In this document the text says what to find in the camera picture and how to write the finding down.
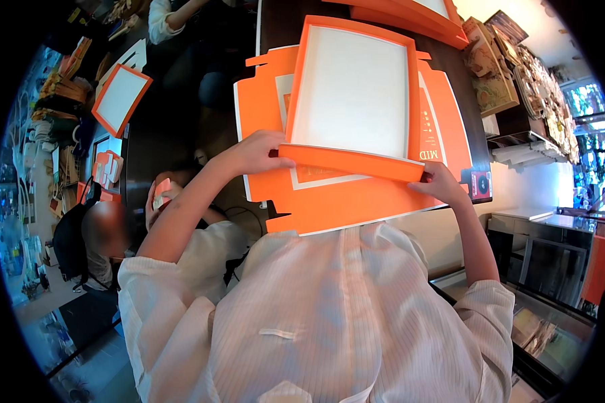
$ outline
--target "cardboard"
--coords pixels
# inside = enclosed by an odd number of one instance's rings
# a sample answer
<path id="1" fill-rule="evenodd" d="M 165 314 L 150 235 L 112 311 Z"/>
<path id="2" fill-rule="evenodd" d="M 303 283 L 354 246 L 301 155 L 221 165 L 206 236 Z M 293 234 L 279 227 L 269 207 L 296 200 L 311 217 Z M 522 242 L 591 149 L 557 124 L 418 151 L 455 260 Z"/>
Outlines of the cardboard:
<path id="1" fill-rule="evenodd" d="M 491 33 L 480 21 L 469 18 L 464 31 L 470 41 L 465 64 L 477 96 L 481 116 L 491 116 L 520 104 L 516 87 Z"/>
<path id="2" fill-rule="evenodd" d="M 460 29 L 457 35 L 449 35 L 440 32 L 438 26 L 427 26 L 423 24 L 417 24 L 415 22 L 403 19 L 398 15 L 392 15 L 378 10 L 372 10 L 371 8 L 350 6 L 350 17 L 352 19 L 362 19 L 371 21 L 373 23 L 390 25 L 391 27 L 397 27 L 411 32 L 436 39 L 445 44 L 449 44 L 452 47 L 462 50 L 468 45 L 468 38 L 464 34 L 464 30 Z"/>
<path id="3" fill-rule="evenodd" d="M 108 133 L 120 139 L 152 78 L 123 64 L 117 64 L 98 94 L 92 115 Z"/>
<path id="4" fill-rule="evenodd" d="M 418 159 L 414 40 L 318 15 L 305 18 L 302 32 L 287 141 Z"/>
<path id="5" fill-rule="evenodd" d="M 323 0 L 396 15 L 417 27 L 457 36 L 461 22 L 452 0 Z"/>
<path id="6" fill-rule="evenodd" d="M 288 121 L 293 72 L 298 45 L 271 49 L 246 61 L 255 76 L 234 85 L 238 141 L 256 130 L 283 131 Z M 443 160 L 460 181 L 472 165 L 467 134 L 446 74 L 431 70 L 430 55 L 416 52 L 419 76 L 421 160 Z M 280 214 L 268 220 L 267 230 L 297 231 L 299 235 L 337 230 L 383 221 L 445 206 L 433 197 L 412 192 L 404 182 L 390 181 L 299 165 L 256 175 L 245 175 L 249 201 L 272 200 Z"/>
<path id="7" fill-rule="evenodd" d="M 293 159 L 297 165 L 344 170 L 404 183 L 419 182 L 424 172 L 424 163 L 376 154 L 355 153 L 344 149 L 281 144 L 278 156 Z"/>

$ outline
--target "shirt sleeve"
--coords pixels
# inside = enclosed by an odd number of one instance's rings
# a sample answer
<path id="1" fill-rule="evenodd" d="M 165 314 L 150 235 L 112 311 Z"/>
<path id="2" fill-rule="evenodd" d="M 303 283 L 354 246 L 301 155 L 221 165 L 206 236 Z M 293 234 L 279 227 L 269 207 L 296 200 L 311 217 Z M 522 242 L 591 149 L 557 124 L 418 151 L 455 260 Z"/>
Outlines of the shirt sleeve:
<path id="1" fill-rule="evenodd" d="M 172 14 L 170 0 L 152 0 L 148 13 L 148 36 L 153 44 L 160 44 L 184 30 L 185 24 L 174 30 L 168 26 L 166 18 Z"/>
<path id="2" fill-rule="evenodd" d="M 125 259 L 119 284 L 121 323 L 142 400 L 153 400 L 164 385 L 174 382 L 170 374 L 175 367 L 185 366 L 189 375 L 183 382 L 195 382 L 208 356 L 208 319 L 215 306 L 206 297 L 193 296 L 174 263 Z"/>
<path id="3" fill-rule="evenodd" d="M 500 282 L 480 280 L 454 306 L 476 339 L 484 361 L 477 401 L 508 402 L 511 395 L 515 302 L 515 294 Z"/>

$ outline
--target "white paper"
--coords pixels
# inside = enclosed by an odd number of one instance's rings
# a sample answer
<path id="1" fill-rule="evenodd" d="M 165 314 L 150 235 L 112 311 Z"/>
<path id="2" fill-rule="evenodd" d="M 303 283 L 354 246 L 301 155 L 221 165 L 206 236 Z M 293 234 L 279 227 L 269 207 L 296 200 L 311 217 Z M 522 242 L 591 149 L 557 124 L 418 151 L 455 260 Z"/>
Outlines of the white paper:
<path id="1" fill-rule="evenodd" d="M 98 86 L 96 89 L 96 95 L 101 92 L 103 89 L 103 85 L 108 80 L 110 74 L 112 74 L 115 66 L 117 64 L 123 64 L 124 66 L 130 67 L 132 69 L 137 70 L 138 72 L 142 72 L 143 67 L 146 65 L 146 40 L 139 39 L 136 44 L 132 45 L 130 49 L 123 53 L 123 56 L 117 60 L 116 63 L 110 67 L 106 73 L 98 80 Z"/>
<path id="2" fill-rule="evenodd" d="M 97 113 L 118 132 L 128 111 L 146 83 L 145 78 L 127 70 L 119 69 L 103 94 Z"/>
<path id="3" fill-rule="evenodd" d="M 406 158 L 406 47 L 311 26 L 291 142 Z"/>

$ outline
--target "pants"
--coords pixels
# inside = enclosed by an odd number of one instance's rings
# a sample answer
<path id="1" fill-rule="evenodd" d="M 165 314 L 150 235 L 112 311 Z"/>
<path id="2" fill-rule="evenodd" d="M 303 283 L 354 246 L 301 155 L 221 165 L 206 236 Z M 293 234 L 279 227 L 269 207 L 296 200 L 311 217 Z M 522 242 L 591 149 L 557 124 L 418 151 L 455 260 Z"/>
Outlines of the pants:
<path id="1" fill-rule="evenodd" d="M 200 41 L 188 45 L 178 56 L 163 77 L 162 87 L 167 91 L 197 91 L 202 106 L 227 109 L 232 106 L 232 79 L 237 72 L 233 55 Z"/>

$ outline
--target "orange box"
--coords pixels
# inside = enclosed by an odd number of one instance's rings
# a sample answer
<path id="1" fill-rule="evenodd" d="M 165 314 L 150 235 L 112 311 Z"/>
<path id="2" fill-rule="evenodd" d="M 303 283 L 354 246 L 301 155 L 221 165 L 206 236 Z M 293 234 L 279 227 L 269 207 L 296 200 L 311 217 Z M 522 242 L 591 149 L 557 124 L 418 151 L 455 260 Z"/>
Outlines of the orange box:
<path id="1" fill-rule="evenodd" d="M 363 7 L 388 15 L 395 15 L 410 22 L 413 26 L 441 32 L 447 36 L 460 35 L 462 25 L 457 14 L 457 8 L 452 0 L 443 0 L 444 11 L 448 17 L 413 0 L 323 0 L 330 3 L 349 4 Z"/>
<path id="2" fill-rule="evenodd" d="M 298 113 L 298 99 L 300 97 L 300 85 L 303 77 L 303 72 L 306 63 L 306 54 L 308 48 L 308 39 L 310 37 L 310 28 L 332 28 L 334 30 L 341 30 L 351 33 L 360 34 L 361 36 L 373 37 L 376 39 L 383 40 L 387 43 L 399 45 L 406 49 L 406 61 L 407 63 L 407 103 L 408 110 L 406 112 L 407 119 L 407 152 L 404 156 L 407 159 L 418 160 L 419 159 L 419 82 L 417 80 L 417 65 L 415 60 L 417 58 L 415 52 L 415 41 L 409 37 L 397 34 L 395 32 L 375 27 L 369 24 L 358 23 L 352 20 L 322 17 L 319 15 L 307 15 L 305 18 L 305 25 L 302 28 L 302 35 L 300 37 L 300 48 L 298 50 L 298 57 L 293 75 L 293 83 L 291 87 L 291 98 L 289 100 L 290 106 L 288 108 L 288 119 L 285 129 L 285 134 L 288 142 L 291 141 L 291 136 L 294 131 L 294 123 Z M 347 155 L 343 153 L 341 160 L 345 161 Z"/>
<path id="3" fill-rule="evenodd" d="M 114 127 L 112 127 L 112 125 L 110 125 L 108 123 L 108 121 L 102 115 L 99 114 L 98 108 L 101 105 L 101 102 L 103 101 L 104 97 L 106 96 L 108 89 L 110 89 L 110 86 L 112 85 L 113 81 L 115 80 L 115 77 L 121 70 L 124 70 L 125 72 L 133 74 L 134 76 L 137 76 L 137 77 L 145 80 L 145 84 L 140 89 L 140 91 L 137 93 L 135 99 L 131 103 L 131 106 L 130 106 L 128 112 L 126 113 L 125 117 L 123 118 L 122 123 L 119 125 L 118 128 L 114 128 Z M 112 70 L 112 73 L 108 77 L 108 80 L 103 85 L 103 89 L 101 90 L 101 92 L 98 93 L 97 99 L 94 102 L 94 106 L 92 107 L 92 115 L 97 119 L 97 121 L 101 125 L 103 125 L 103 127 L 108 131 L 108 133 L 110 133 L 114 137 L 120 139 L 121 136 L 123 136 L 123 131 L 125 131 L 126 124 L 130 120 L 132 113 L 137 108 L 139 101 L 141 101 L 141 98 L 148 90 L 148 87 L 150 87 L 150 84 L 152 84 L 152 78 L 150 78 L 149 76 L 146 76 L 145 74 L 142 74 L 135 69 L 131 69 L 128 66 L 124 66 L 123 64 L 117 64 L 117 66 L 114 68 L 114 70 Z"/>
<path id="4" fill-rule="evenodd" d="M 464 49 L 468 46 L 468 38 L 462 28 L 459 29 L 457 35 L 444 34 L 436 31 L 424 24 L 417 24 L 409 20 L 403 19 L 397 15 L 387 14 L 370 8 L 350 6 L 350 16 L 354 19 L 362 19 L 373 23 L 390 25 L 391 27 L 402 28 L 411 32 L 433 38 L 439 42 L 449 44 L 457 49 Z"/>
<path id="5" fill-rule="evenodd" d="M 419 182 L 424 171 L 423 163 L 408 159 L 381 158 L 380 155 L 298 144 L 281 144 L 278 156 L 293 159 L 297 165 L 343 170 L 405 183 Z"/>
<path id="6" fill-rule="evenodd" d="M 90 186 L 85 189 L 85 183 L 79 182 L 78 187 L 76 189 L 76 204 L 83 203 L 85 201 L 85 195 L 88 194 Z M 99 201 L 113 201 L 115 203 L 121 203 L 121 195 L 118 193 L 113 193 L 111 191 L 107 191 L 105 189 L 101 189 L 101 197 Z"/>
<path id="7" fill-rule="evenodd" d="M 271 49 L 246 61 L 255 76 L 235 83 L 238 140 L 256 130 L 283 131 L 288 117 L 298 45 Z M 471 167 L 464 125 L 446 74 L 431 70 L 430 55 L 415 53 L 419 81 L 420 160 L 444 162 L 459 181 Z M 269 232 L 295 230 L 299 235 L 347 228 L 431 210 L 443 203 L 390 181 L 314 166 L 299 165 L 245 175 L 249 201 L 272 200 L 276 211 L 290 215 L 267 221 Z"/>

